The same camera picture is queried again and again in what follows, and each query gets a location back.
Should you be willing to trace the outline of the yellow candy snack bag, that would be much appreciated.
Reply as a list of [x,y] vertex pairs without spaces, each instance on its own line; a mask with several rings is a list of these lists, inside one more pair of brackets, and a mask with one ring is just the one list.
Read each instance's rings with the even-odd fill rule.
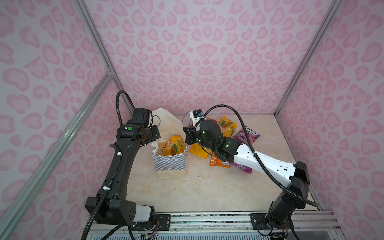
[[238,125],[235,122],[231,121],[226,116],[223,116],[217,122],[217,124],[220,126],[220,130],[223,136],[227,138],[231,137],[238,127]]

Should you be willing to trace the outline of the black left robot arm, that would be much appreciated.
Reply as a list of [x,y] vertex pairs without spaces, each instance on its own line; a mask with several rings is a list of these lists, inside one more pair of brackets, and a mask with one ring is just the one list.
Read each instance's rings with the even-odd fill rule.
[[151,125],[152,112],[135,109],[133,118],[117,130],[117,140],[111,145],[114,157],[106,179],[95,197],[86,201],[90,218],[86,224],[132,226],[143,224],[150,228],[155,225],[156,212],[152,206],[141,206],[128,201],[127,185],[135,157],[141,147],[160,138],[156,125]]

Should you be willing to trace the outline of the blue checkered paper bag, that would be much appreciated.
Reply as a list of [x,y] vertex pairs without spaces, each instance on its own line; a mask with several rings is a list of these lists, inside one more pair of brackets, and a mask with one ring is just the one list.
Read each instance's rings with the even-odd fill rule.
[[160,179],[181,178],[187,173],[188,145],[182,122],[168,110],[153,111],[160,138],[152,143],[153,163]]

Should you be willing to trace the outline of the yellow gummy snack bag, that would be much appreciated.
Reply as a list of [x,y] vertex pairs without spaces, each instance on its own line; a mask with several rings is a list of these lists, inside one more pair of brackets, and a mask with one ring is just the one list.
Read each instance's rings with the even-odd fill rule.
[[159,148],[163,156],[174,156],[182,154],[186,146],[181,136],[174,135],[167,142],[160,143]]

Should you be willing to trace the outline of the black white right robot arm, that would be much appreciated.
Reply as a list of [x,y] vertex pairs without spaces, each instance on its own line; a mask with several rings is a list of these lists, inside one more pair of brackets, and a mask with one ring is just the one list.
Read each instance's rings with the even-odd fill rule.
[[212,120],[201,119],[196,126],[184,127],[183,130],[188,145],[199,144],[213,152],[221,161],[264,173],[282,189],[265,216],[265,223],[269,227],[283,226],[296,209],[306,207],[310,186],[306,164],[287,163],[254,151],[250,144],[225,137],[219,125]]

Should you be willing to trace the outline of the purple snack bag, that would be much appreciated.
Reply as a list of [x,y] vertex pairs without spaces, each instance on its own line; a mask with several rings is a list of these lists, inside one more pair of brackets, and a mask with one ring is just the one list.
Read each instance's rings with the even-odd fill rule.
[[237,169],[240,169],[242,170],[243,172],[247,173],[247,174],[251,174],[253,169],[252,168],[249,168],[247,166],[244,166],[244,165],[239,165],[239,164],[236,164],[236,163],[231,163],[232,166],[234,166],[235,168]]

